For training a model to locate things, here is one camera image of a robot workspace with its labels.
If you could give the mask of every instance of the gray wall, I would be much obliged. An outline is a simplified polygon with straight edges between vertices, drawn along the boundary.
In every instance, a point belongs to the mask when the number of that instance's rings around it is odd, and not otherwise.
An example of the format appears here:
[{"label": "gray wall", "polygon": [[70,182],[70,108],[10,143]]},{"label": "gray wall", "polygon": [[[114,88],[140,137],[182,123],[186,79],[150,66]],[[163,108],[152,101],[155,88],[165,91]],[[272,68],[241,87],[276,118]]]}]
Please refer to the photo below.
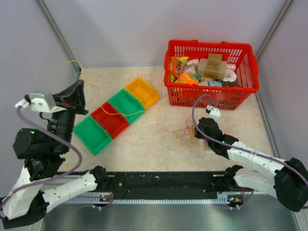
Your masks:
[{"label": "gray wall", "polygon": [[[15,103],[35,88],[57,93],[77,74],[65,64],[67,58],[34,0],[1,1],[0,31],[0,196],[6,196],[23,164],[12,144],[18,130],[27,127],[15,115]],[[24,111],[44,124],[38,113]]]},{"label": "gray wall", "polygon": [[282,157],[308,167],[307,10],[307,0],[294,2],[259,60],[259,81]]},{"label": "gray wall", "polygon": [[170,39],[258,50],[285,0],[45,0],[84,67],[161,65]]}]

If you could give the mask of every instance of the table surface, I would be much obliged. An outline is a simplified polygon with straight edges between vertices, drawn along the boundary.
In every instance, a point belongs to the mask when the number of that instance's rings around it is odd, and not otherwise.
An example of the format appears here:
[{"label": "table surface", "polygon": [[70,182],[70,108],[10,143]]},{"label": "table surface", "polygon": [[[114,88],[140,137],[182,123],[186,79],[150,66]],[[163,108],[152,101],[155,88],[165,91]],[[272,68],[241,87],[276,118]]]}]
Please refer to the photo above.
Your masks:
[{"label": "table surface", "polygon": [[[97,165],[107,171],[214,171],[225,170],[235,162],[204,148],[202,140],[183,142],[175,130],[186,127],[192,108],[171,106],[164,85],[162,66],[84,68],[84,79],[99,87],[85,84],[86,109],[92,113],[136,77],[154,86],[160,100],[126,128],[97,156],[94,156],[73,134],[72,144],[82,153],[80,171]],[[236,136],[246,145],[272,155],[255,96],[250,95],[235,111],[221,110],[220,129]],[[197,108],[195,118],[206,116],[205,109]],[[85,116],[77,115],[75,124]],[[77,163],[77,155],[70,150],[60,171],[67,171]]]}]

